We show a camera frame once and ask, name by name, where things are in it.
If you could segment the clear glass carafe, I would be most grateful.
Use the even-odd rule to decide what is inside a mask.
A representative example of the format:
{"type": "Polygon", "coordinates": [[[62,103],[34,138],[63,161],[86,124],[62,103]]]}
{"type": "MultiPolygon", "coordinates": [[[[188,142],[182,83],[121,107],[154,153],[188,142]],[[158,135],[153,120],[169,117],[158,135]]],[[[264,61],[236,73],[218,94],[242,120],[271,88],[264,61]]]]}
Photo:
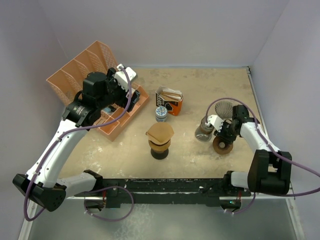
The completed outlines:
{"type": "Polygon", "coordinates": [[[200,142],[208,142],[212,138],[212,132],[214,131],[214,127],[212,124],[206,125],[206,118],[203,117],[199,126],[195,130],[195,137],[200,142]]]}

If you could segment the brown paper coffee filter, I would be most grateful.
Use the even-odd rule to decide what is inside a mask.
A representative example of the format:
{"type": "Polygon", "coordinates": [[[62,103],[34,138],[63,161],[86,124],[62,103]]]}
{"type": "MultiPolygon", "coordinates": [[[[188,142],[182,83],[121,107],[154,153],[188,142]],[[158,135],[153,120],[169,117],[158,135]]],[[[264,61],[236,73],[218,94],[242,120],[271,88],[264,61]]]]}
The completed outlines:
{"type": "Polygon", "coordinates": [[[174,135],[172,126],[167,122],[156,122],[145,133],[148,140],[156,145],[167,143],[174,135]]]}

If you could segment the smoky glass dripper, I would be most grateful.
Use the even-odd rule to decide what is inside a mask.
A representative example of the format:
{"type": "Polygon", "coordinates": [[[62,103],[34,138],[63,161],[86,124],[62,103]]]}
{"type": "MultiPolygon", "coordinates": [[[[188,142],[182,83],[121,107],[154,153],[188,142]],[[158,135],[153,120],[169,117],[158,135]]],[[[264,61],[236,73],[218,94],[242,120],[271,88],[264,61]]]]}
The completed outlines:
{"type": "Polygon", "coordinates": [[[233,115],[233,104],[230,101],[222,100],[216,103],[215,113],[221,119],[231,119],[233,115]]]}

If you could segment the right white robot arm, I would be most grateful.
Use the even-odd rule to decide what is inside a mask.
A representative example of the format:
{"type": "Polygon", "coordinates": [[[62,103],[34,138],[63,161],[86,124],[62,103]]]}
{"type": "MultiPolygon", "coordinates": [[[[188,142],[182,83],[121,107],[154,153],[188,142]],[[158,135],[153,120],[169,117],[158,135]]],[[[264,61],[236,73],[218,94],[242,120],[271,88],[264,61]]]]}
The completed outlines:
{"type": "Polygon", "coordinates": [[[227,172],[227,180],[222,183],[222,190],[226,195],[233,196],[240,188],[269,195],[288,193],[292,167],[281,157],[291,161],[292,156],[268,143],[260,123],[250,117],[244,105],[233,106],[232,113],[228,116],[212,115],[209,119],[215,120],[212,125],[218,127],[214,131],[212,143],[217,154],[229,154],[237,137],[243,138],[254,153],[248,172],[227,172]]]}

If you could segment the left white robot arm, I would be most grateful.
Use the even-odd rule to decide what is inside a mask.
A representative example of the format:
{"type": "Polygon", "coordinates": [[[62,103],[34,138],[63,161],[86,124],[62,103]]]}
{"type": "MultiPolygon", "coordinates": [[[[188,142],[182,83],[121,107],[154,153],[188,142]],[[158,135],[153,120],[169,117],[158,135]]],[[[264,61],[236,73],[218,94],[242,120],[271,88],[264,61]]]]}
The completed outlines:
{"type": "Polygon", "coordinates": [[[41,157],[25,174],[17,174],[12,180],[24,195],[23,213],[28,221],[32,221],[27,213],[29,201],[53,212],[65,198],[84,192],[91,196],[101,194],[102,177],[90,170],[65,179],[60,179],[59,174],[79,141],[96,128],[102,110],[113,104],[123,108],[122,116],[133,110],[140,97],[132,87],[137,77],[132,68],[122,64],[106,73],[87,74],[82,90],[65,108],[58,129],[41,157]]]}

